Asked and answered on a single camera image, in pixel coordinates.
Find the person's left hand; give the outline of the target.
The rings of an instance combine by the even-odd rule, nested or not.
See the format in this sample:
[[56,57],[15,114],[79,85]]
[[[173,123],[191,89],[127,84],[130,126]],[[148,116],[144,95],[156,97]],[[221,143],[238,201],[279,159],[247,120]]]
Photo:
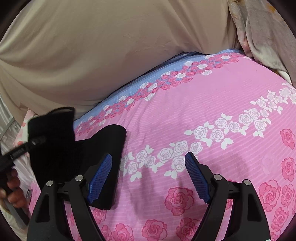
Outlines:
[[5,204],[5,199],[12,204],[15,208],[26,208],[27,200],[24,196],[23,190],[20,188],[20,180],[18,178],[17,170],[12,169],[8,174],[8,188],[13,192],[7,195],[6,191],[1,188],[1,207],[5,210],[8,210],[7,205]]

